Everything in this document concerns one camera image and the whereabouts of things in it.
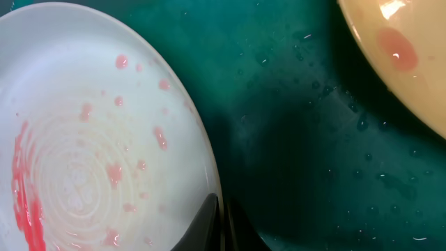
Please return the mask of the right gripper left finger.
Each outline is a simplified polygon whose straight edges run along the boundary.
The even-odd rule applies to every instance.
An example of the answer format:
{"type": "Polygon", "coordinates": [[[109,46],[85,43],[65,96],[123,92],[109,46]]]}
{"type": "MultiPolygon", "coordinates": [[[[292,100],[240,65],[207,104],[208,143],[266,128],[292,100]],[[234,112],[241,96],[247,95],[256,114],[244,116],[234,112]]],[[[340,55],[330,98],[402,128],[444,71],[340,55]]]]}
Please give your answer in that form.
{"type": "Polygon", "coordinates": [[[171,251],[220,250],[220,209],[218,197],[210,193],[183,237],[171,251]]]}

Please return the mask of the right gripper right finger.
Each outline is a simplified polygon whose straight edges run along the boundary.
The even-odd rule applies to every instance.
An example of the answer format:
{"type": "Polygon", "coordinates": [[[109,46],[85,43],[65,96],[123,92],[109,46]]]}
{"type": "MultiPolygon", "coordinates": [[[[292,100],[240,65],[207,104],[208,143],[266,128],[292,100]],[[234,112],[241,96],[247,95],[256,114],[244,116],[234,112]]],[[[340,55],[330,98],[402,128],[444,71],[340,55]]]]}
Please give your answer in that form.
{"type": "Polygon", "coordinates": [[[271,251],[235,199],[225,204],[225,235],[228,251],[271,251]]]}

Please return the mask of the light blue plate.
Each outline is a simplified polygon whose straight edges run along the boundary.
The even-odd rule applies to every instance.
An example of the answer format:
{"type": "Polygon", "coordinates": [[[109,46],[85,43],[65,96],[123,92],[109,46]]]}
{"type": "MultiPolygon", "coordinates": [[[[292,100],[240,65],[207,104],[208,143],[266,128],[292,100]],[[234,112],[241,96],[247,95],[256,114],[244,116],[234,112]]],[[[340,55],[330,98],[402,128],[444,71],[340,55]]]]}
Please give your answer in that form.
{"type": "Polygon", "coordinates": [[[222,191],[185,87],[98,10],[1,17],[1,249],[172,250],[222,191]]]}

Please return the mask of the yellow green plate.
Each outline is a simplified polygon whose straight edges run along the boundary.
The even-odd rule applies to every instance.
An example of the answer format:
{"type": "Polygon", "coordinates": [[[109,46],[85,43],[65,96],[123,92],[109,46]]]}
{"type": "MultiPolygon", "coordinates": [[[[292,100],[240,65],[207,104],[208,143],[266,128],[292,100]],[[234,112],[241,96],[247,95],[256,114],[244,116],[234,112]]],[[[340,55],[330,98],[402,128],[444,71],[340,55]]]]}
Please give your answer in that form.
{"type": "Polygon", "coordinates": [[[362,53],[391,92],[445,136],[445,0],[339,0],[362,53]]]}

